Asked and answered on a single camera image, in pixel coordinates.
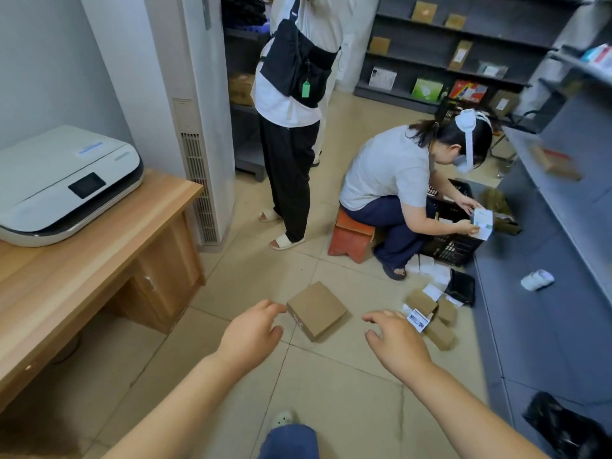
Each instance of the white headset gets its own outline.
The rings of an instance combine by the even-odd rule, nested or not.
[[[464,109],[455,117],[455,123],[459,130],[465,134],[465,154],[455,158],[453,164],[462,174],[474,169],[474,129],[476,129],[476,121],[483,120],[493,131],[493,125],[489,118],[482,112],[475,109]]]

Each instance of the white t-shirt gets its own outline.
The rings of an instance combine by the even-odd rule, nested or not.
[[[275,32],[280,21],[289,17],[295,0],[274,0],[270,30]],[[347,25],[353,16],[355,0],[300,0],[300,9],[295,22],[297,28],[315,46],[330,53],[335,53],[342,45]],[[261,52],[265,56],[274,39],[264,46]],[[318,107],[304,106],[293,97],[286,97],[259,72],[263,63],[259,63],[255,74],[255,83],[251,97],[257,112],[270,122],[283,127],[305,127],[321,120]]]
[[[424,208],[434,160],[411,137],[405,125],[379,133],[366,142],[348,167],[340,203],[350,211],[372,200],[395,195],[415,208]]]

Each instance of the wooden table top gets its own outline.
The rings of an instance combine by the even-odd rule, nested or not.
[[[146,171],[142,185],[73,237],[23,248],[0,241],[0,385],[110,284],[202,191]]]

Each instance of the green box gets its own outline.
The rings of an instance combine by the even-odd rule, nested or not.
[[[412,96],[417,99],[429,101],[430,103],[437,103],[443,87],[444,84],[440,84],[440,82],[417,79],[414,90],[412,90]]]

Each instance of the white printer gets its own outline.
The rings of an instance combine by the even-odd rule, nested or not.
[[[0,150],[0,240],[67,239],[142,183],[136,149],[64,125]]]

